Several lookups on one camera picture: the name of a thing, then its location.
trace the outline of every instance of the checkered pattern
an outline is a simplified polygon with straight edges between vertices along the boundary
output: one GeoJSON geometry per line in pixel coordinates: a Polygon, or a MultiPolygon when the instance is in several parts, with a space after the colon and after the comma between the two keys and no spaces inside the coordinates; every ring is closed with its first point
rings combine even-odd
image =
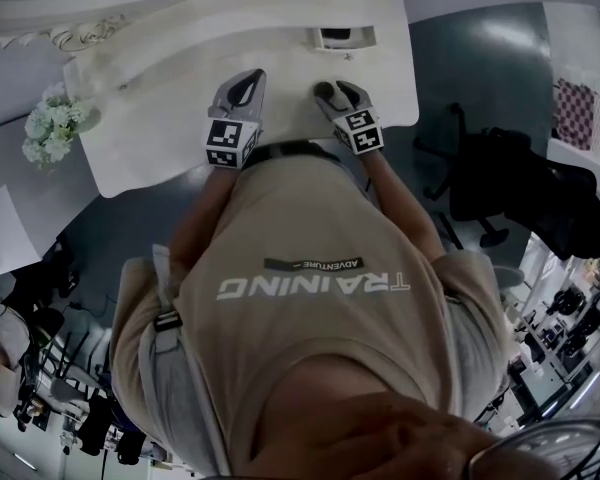
{"type": "Polygon", "coordinates": [[[590,150],[596,93],[586,85],[560,79],[555,112],[560,139],[573,147],[590,150]]]}

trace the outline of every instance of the logo patch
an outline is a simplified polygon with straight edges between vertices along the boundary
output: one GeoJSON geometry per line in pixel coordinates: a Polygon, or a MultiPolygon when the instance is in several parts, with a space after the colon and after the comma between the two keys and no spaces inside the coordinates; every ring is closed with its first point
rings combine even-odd
{"type": "Polygon", "coordinates": [[[298,260],[282,261],[271,258],[264,259],[264,268],[267,270],[278,270],[280,272],[300,272],[301,270],[318,270],[320,272],[342,272],[344,270],[355,270],[364,268],[362,258],[351,258],[340,261],[315,261],[298,260]]]}

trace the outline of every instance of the white table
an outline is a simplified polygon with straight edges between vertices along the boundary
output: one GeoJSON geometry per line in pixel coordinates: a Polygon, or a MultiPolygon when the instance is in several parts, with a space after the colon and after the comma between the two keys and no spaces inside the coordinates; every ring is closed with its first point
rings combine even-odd
{"type": "Polygon", "coordinates": [[[403,0],[190,0],[122,29],[65,69],[71,93],[94,96],[102,119],[81,139],[105,197],[155,185],[205,163],[202,126],[218,86],[256,67],[268,74],[261,144],[326,138],[311,88],[364,87],[382,125],[419,110],[403,0]],[[378,46],[318,52],[310,30],[374,26],[378,46]]]}

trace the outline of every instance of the floor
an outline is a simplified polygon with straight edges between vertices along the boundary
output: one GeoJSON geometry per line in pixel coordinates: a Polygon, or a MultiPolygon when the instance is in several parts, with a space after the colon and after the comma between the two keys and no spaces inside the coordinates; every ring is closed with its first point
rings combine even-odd
{"type": "MultiPolygon", "coordinates": [[[[541,4],[468,11],[411,27],[421,118],[412,128],[386,131],[385,155],[412,191],[422,198],[426,186],[445,177],[447,165],[414,151],[419,135],[429,145],[456,149],[456,126],[449,105],[459,102],[470,131],[498,126],[525,132],[533,148],[545,153],[551,131],[552,70],[547,24],[541,4]]],[[[366,183],[356,160],[330,141],[327,149],[342,153],[361,184],[366,183]]],[[[125,260],[150,256],[153,243],[166,243],[178,219],[195,200],[207,168],[187,172],[159,186],[127,192],[114,199],[96,199],[67,228],[81,282],[71,300],[92,315],[68,309],[65,329],[110,326],[119,274],[125,260]]],[[[422,201],[435,216],[448,209],[448,198],[422,201]]],[[[487,252],[494,263],[517,267],[529,232],[504,218],[507,242],[487,252]]],[[[454,223],[467,248],[477,247],[481,228],[454,223]]]]}

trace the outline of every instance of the chair wheel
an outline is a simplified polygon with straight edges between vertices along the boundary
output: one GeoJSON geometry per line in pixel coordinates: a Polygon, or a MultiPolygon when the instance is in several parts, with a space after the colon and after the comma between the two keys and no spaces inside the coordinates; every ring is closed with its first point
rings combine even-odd
{"type": "Polygon", "coordinates": [[[508,229],[500,229],[498,231],[494,231],[493,233],[485,233],[480,238],[480,247],[483,249],[496,247],[497,245],[503,243],[507,238],[509,238],[508,229]]]}

